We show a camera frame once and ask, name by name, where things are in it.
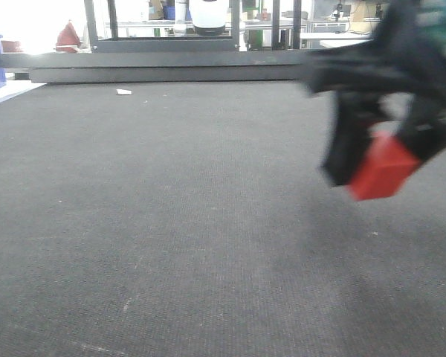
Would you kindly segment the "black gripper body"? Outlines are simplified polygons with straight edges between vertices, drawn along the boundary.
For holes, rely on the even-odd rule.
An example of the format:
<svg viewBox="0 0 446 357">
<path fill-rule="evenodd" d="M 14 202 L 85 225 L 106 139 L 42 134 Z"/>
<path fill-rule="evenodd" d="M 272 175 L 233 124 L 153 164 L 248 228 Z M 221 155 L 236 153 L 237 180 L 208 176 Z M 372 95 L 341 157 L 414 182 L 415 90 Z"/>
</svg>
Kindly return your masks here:
<svg viewBox="0 0 446 357">
<path fill-rule="evenodd" d="M 446 1 L 392 1 L 368 40 L 302 57 L 300 80 L 334 91 L 356 123 L 390 120 L 380 101 L 397 92 L 420 98 L 423 120 L 446 123 Z"/>
</svg>

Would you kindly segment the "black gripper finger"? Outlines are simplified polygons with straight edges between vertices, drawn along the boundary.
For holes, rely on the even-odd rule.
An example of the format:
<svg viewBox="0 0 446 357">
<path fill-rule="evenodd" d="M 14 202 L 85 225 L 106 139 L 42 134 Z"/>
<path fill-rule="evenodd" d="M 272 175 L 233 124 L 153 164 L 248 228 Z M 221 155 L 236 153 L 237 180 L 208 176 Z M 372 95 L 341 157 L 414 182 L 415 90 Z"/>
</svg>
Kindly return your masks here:
<svg viewBox="0 0 446 357">
<path fill-rule="evenodd" d="M 382 94 L 336 91 L 332 139 L 322 170 L 332 186 L 349 183 L 372 142 L 371 128 L 385 121 Z"/>
<path fill-rule="evenodd" d="M 415 96 L 397 130 L 397 139 L 420 162 L 446 149 L 446 102 Z"/>
</svg>

